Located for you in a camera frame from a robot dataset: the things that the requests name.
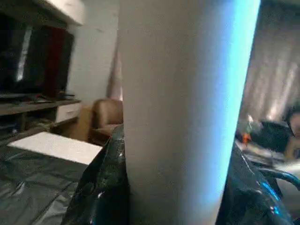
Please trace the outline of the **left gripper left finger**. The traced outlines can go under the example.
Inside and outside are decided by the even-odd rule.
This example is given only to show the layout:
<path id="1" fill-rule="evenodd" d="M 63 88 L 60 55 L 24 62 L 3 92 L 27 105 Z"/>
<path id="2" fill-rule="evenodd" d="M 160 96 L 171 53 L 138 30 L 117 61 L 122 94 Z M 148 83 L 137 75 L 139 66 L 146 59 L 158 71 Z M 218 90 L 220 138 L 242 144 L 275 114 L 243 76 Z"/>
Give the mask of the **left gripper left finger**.
<path id="1" fill-rule="evenodd" d="M 129 193 L 124 126 L 120 125 L 83 172 L 61 223 L 127 225 Z"/>

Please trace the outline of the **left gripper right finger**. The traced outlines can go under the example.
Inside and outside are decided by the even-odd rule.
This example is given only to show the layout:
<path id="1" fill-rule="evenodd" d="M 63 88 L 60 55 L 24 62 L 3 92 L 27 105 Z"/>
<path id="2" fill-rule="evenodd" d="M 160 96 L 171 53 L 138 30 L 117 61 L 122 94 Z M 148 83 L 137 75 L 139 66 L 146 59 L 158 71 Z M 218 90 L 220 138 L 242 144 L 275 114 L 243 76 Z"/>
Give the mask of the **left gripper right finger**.
<path id="1" fill-rule="evenodd" d="M 296 176 L 256 166 L 234 145 L 216 224 L 295 225 L 281 201 L 277 179 L 297 185 Z"/>

